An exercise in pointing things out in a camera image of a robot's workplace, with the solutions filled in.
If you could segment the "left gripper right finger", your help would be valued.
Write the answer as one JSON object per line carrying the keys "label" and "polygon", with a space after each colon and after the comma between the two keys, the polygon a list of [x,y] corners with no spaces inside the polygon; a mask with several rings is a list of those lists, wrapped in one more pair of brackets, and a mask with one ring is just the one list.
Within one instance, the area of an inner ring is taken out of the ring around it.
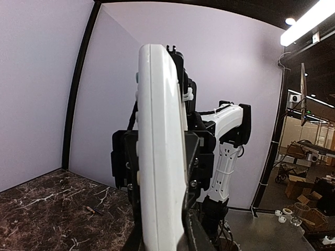
{"label": "left gripper right finger", "polygon": [[182,250],[215,250],[193,211],[183,216]]}

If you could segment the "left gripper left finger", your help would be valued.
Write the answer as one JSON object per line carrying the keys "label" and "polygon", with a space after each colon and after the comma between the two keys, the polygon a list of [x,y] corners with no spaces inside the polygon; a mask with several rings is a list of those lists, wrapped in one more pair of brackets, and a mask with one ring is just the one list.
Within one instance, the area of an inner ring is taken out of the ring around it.
{"label": "left gripper left finger", "polygon": [[143,250],[142,247],[142,226],[137,224],[132,229],[128,239],[126,240],[122,251],[139,251]]}

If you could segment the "white remote control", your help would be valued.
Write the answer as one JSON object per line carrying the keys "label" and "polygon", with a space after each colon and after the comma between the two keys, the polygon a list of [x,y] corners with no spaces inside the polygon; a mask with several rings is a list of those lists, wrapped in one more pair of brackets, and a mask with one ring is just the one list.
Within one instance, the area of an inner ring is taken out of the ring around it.
{"label": "white remote control", "polygon": [[160,44],[139,51],[137,151],[144,247],[181,250],[186,191],[182,102],[175,63]]}

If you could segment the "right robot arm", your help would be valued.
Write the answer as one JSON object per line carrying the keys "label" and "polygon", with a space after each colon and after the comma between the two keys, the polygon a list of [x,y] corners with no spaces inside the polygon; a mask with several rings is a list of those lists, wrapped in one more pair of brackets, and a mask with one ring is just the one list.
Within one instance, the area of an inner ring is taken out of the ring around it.
{"label": "right robot arm", "polygon": [[218,226],[228,213],[229,185],[235,164],[244,154],[251,134],[251,106],[221,101],[219,107],[197,115],[216,139],[213,175],[204,189],[202,227],[209,238],[218,236]]}

